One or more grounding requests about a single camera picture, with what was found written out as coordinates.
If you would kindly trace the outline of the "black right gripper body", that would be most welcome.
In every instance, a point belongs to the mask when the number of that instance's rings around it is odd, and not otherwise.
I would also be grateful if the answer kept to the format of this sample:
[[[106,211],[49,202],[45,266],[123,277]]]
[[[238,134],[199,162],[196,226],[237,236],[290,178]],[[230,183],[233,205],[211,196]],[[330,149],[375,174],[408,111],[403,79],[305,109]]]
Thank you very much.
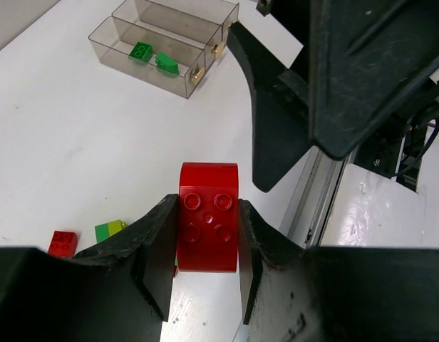
[[[439,81],[427,79],[384,121],[356,152],[354,164],[392,178],[415,130],[439,117]]]

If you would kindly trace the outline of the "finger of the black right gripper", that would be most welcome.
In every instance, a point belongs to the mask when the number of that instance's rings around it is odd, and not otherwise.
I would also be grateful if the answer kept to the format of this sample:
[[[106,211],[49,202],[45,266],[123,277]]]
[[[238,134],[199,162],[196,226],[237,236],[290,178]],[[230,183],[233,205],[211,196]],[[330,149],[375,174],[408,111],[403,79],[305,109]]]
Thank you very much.
[[[237,59],[252,104],[252,181],[269,192],[306,154],[308,137],[306,83],[301,95],[285,83],[292,73],[240,22],[229,28],[227,46]]]
[[[309,136],[345,158],[439,69],[439,1],[313,1]]]

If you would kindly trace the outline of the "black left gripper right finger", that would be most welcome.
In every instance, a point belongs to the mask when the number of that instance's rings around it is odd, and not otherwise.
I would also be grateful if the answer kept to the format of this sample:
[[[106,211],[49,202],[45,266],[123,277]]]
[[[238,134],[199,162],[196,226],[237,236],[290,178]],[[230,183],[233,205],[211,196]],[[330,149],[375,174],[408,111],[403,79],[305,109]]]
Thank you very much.
[[[439,249],[303,249],[239,201],[250,341],[439,341]]]

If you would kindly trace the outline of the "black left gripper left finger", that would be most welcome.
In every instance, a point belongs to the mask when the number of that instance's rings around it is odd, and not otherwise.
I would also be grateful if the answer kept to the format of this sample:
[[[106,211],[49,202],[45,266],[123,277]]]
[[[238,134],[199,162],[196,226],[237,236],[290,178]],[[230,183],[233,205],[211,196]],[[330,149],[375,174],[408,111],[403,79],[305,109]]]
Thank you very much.
[[[0,247],[0,341],[159,341],[177,222],[173,194],[70,259]]]

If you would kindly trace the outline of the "small green lego brick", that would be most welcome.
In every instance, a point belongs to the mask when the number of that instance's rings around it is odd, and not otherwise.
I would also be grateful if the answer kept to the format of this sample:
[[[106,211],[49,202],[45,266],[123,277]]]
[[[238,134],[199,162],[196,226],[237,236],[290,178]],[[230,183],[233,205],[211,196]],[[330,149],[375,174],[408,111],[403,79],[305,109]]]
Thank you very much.
[[[97,243],[106,240],[110,236],[108,224],[99,224],[95,226],[95,239]]]

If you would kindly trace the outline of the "lime long lego brick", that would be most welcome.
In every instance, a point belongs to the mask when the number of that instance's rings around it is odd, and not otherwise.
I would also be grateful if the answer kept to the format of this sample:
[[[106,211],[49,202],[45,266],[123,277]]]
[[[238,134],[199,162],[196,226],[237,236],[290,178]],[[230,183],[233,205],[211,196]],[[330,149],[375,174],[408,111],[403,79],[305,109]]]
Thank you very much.
[[[109,222],[107,223],[107,225],[108,225],[108,233],[110,237],[113,236],[114,234],[117,234],[118,232],[120,232],[121,230],[125,229],[128,226],[124,221],[120,219]]]

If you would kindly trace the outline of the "red curved lego brick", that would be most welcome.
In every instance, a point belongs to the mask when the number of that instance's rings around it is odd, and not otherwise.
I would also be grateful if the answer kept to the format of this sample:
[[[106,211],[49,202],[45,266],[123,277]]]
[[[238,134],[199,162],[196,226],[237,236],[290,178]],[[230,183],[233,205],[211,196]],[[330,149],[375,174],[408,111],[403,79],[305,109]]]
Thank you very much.
[[[180,271],[236,272],[238,195],[237,164],[182,164],[177,233]]]

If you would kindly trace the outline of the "green curved lego brick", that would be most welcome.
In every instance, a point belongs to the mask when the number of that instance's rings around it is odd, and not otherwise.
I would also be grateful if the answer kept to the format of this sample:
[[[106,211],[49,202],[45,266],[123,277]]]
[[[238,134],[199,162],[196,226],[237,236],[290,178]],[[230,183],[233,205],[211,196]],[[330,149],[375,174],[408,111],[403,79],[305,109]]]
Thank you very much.
[[[157,69],[159,72],[161,72],[164,76],[167,77],[178,77],[180,74],[179,65],[176,60],[169,57],[165,53],[159,53],[155,57],[155,62],[157,65]]]

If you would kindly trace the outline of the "green square lego brick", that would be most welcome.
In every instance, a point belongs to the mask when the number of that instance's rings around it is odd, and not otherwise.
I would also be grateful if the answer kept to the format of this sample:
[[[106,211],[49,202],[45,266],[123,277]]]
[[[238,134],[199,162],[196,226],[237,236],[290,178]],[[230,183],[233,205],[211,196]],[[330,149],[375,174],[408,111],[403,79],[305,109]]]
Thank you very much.
[[[148,43],[138,41],[129,53],[129,57],[147,63],[153,55],[153,47]]]

